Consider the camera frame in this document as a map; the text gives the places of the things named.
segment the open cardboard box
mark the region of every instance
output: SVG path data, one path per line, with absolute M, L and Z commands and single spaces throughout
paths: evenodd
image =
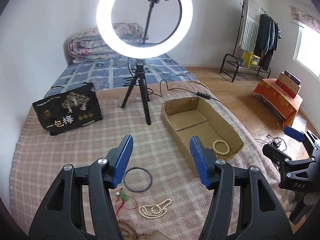
M 217 155 L 212 151 L 212 154 L 226 161 L 234 157 L 244 145 L 232 126 L 211 105 L 199 97 L 164 102 L 161 119 L 196 177 L 199 176 L 189 150 L 192 136 L 199 136 L 204 147 L 211 149 L 215 140 L 225 140 L 230 146 L 230 153 Z M 217 143 L 215 147 L 220 152 L 227 151 L 223 143 Z

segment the pearl necklace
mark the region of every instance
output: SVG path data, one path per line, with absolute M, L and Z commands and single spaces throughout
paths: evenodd
M 224 143 L 225 145 L 226 145 L 226 147 L 227 147 L 227 151 L 226 152 L 219 152 L 219 151 L 217 151 L 217 149 L 216 149 L 216 143 L 218 143 L 218 142 L 222 142 L 222 143 Z M 214 152 L 215 153 L 217 153 L 217 154 L 219 154 L 219 155 L 227 155 L 229 152 L 230 152 L 230 146 L 228 145 L 228 143 L 226 142 L 226 141 L 224 141 L 224 140 L 216 140 L 214 143 L 213 143 L 213 145 L 212 145 L 212 149 L 214 150 Z
M 163 208 L 160 207 L 161 205 L 163 205 L 167 201 L 169 201 L 169 203 L 167 203 L 167 205 L 165 205 Z M 140 213 L 140 215 L 142 215 L 143 217 L 148 218 L 148 219 L 159 218 L 159 217 L 162 217 L 163 215 L 166 214 L 166 212 L 168 211 L 167 206 L 169 206 L 171 203 L 172 203 L 172 200 L 170 198 L 168 198 L 159 204 L 140 206 L 139 213 Z

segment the window frame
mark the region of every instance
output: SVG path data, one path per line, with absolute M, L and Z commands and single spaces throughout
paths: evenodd
M 311 69 L 309 69 L 307 66 L 305 66 L 302 62 L 300 62 L 299 60 L 297 60 L 299 51 L 300 51 L 300 45 L 301 45 L 301 38 L 302 38 L 302 32 L 303 32 L 304 27 L 299 25 L 299 32 L 298 32 L 298 38 L 297 38 L 297 45 L 296 45 L 296 49 L 294 51 L 294 55 L 293 55 L 293 60 L 295 62 L 297 62 L 298 64 L 300 64 L 301 66 L 303 66 L 306 70 L 308 70 L 311 74 L 313 74 L 315 77 L 317 77 L 318 79 L 320 79 L 320 74 L 319 76 L 317 76 Z

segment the silver bolt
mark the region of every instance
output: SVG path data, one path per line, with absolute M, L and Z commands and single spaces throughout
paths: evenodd
M 225 164 L 226 164 L 225 160 L 222 160 L 222 159 L 216 160 L 216 163 L 217 163 L 218 165 L 225 165 Z
M 253 172 L 258 172 L 259 168 L 257 166 L 251 166 L 250 170 L 252 170 Z
M 106 164 L 107 163 L 107 159 L 106 158 L 102 158 L 102 159 L 99 159 L 98 160 L 98 163 L 100 164 L 100 165 L 103 165 L 103 164 Z
M 65 171 L 70 171 L 72 169 L 72 165 L 71 164 L 67 164 L 66 166 L 63 167 L 63 169 Z

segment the small table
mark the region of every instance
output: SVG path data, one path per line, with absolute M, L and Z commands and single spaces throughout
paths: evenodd
M 297 95 L 292 98 L 283 88 L 276 84 L 275 78 L 261 80 L 254 89 L 254 95 L 261 95 L 285 119 L 283 127 L 291 126 L 303 99 Z

